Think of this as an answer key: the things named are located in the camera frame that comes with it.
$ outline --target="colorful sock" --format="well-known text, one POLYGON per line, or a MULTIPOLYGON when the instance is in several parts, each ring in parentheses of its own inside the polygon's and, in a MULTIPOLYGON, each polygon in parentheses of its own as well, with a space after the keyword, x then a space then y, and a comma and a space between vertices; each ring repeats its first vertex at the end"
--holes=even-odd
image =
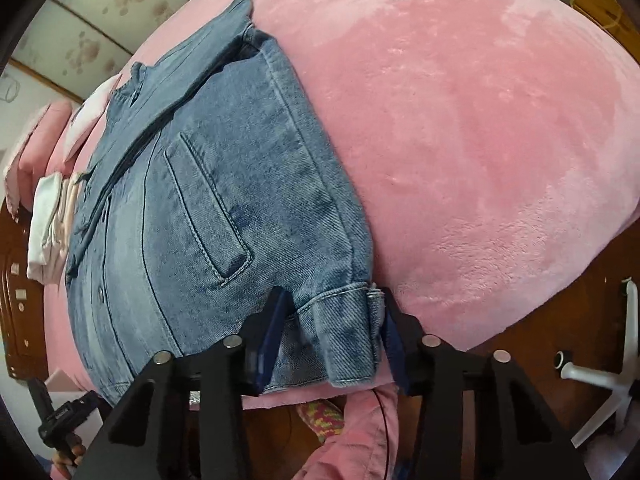
POLYGON ((344 416, 328 400, 314 400, 306 404, 296 405, 296 412, 302 421, 311 428, 320 444, 330 436, 340 435, 344 428, 344 416))

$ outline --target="jacket pocket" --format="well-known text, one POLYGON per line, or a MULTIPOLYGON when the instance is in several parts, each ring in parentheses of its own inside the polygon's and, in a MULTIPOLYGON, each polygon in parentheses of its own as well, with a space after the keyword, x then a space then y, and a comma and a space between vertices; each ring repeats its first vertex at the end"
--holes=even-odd
POLYGON ((225 285, 251 262, 251 253, 189 141, 178 134, 163 157, 184 214, 184 228, 193 234, 218 284, 225 285))

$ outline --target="metal screw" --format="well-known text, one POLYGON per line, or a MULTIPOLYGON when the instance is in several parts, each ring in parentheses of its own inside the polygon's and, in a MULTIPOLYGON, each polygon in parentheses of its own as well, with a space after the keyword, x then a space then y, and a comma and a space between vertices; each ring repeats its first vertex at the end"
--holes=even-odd
POLYGON ((508 363, 511 361, 511 354, 506 350, 496 350, 494 352, 494 359, 499 363, 508 363))
POLYGON ((430 348, 436 348, 436 346, 440 346, 440 343, 442 343, 441 339, 433 334, 427 334, 422 338, 422 344, 430 348))
POLYGON ((171 355, 171 352, 168 352, 167 350, 161 350, 154 354, 154 362, 157 365, 163 365, 164 363, 169 362, 172 357, 173 356, 171 355))
POLYGON ((242 344, 242 338, 237 335, 228 335, 222 340, 222 344, 225 348, 236 348, 242 344))

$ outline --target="black cable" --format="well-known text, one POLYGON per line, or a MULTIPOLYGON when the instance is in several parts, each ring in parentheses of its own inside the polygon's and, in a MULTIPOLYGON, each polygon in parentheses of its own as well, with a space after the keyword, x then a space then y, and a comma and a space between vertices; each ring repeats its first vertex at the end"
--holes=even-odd
POLYGON ((382 412, 382 420, 385 423, 385 438, 386 438, 386 463, 385 463, 385 475, 382 477, 383 480, 386 480, 386 475, 389 472, 389 429, 386 426, 386 415, 385 415, 385 409, 382 406, 382 401, 380 400, 380 396, 378 395, 378 392, 375 390, 375 388, 372 390, 373 394, 376 396, 376 399, 378 400, 378 404, 380 405, 380 411, 382 412))

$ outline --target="denim jacket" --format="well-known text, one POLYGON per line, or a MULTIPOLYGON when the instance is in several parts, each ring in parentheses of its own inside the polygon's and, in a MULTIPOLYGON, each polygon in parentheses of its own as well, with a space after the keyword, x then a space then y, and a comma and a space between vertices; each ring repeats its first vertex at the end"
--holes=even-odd
POLYGON ((207 349, 293 293, 269 390, 369 381, 382 294, 359 200, 277 42, 231 6, 113 95, 78 200, 71 326, 117 402, 159 350, 207 349))

